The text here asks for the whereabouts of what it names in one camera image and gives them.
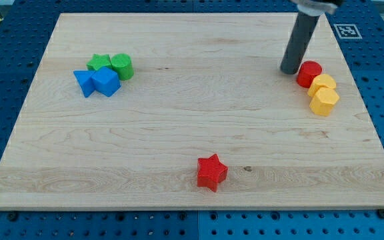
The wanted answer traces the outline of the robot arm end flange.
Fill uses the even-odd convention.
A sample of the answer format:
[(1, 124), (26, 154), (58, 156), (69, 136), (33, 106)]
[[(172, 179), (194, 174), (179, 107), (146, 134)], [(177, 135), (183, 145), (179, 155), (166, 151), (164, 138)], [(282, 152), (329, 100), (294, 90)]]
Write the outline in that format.
[(315, 17), (324, 13), (334, 14), (344, 0), (291, 0), (300, 12)]

